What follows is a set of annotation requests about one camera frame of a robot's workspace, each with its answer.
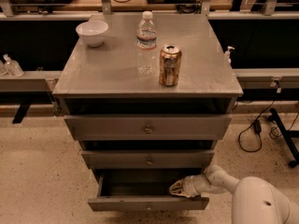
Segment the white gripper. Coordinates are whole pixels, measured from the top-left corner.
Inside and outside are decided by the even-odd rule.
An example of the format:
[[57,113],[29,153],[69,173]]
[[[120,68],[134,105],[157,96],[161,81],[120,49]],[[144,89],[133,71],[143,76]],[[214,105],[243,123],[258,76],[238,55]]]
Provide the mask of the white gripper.
[[174,196],[191,198],[200,195],[208,187],[209,181],[204,175],[190,175],[172,184],[169,192]]

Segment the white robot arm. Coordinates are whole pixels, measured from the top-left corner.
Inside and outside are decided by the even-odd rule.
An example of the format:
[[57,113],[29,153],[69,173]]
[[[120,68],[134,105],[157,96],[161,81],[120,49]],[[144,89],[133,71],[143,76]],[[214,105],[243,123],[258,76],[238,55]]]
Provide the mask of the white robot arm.
[[299,224],[299,205],[260,177],[237,179],[219,165],[209,165],[200,175],[175,182],[169,192],[196,197],[203,192],[232,194],[232,224]]

